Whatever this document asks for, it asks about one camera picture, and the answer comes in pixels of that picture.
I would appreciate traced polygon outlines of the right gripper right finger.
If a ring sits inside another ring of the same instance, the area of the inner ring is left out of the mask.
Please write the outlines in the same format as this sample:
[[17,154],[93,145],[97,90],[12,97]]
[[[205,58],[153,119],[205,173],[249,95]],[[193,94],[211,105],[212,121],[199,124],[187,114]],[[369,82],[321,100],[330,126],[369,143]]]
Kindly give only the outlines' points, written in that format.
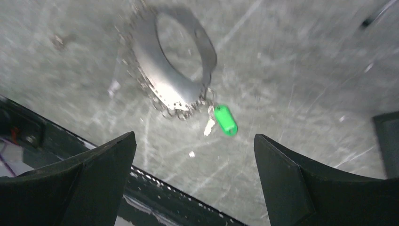
[[399,180],[332,168],[256,134],[255,161],[273,226],[396,226]]

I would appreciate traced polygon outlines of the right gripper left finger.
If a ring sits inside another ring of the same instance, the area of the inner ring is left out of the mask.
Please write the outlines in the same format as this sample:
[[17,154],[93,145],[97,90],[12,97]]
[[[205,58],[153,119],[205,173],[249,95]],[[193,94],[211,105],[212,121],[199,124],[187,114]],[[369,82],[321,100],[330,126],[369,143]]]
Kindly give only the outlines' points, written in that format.
[[134,132],[0,179],[3,226],[112,226],[136,151]]

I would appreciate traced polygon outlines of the green key tag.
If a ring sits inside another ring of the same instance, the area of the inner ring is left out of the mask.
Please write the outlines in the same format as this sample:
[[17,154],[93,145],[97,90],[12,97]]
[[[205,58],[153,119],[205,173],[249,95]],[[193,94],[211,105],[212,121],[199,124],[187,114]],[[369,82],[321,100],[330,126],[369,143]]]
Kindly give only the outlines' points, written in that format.
[[235,136],[238,132],[237,123],[225,105],[211,105],[208,108],[209,119],[204,129],[204,136],[208,136],[212,128],[218,124],[222,132],[227,136]]

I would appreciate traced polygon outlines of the large metal key ring plate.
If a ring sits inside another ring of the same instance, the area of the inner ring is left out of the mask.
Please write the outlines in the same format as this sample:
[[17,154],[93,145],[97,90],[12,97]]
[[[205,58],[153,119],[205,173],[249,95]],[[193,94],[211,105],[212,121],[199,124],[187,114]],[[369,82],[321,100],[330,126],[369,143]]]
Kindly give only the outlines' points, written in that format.
[[211,104],[216,51],[189,8],[132,5],[123,23],[121,57],[164,117],[186,120]]

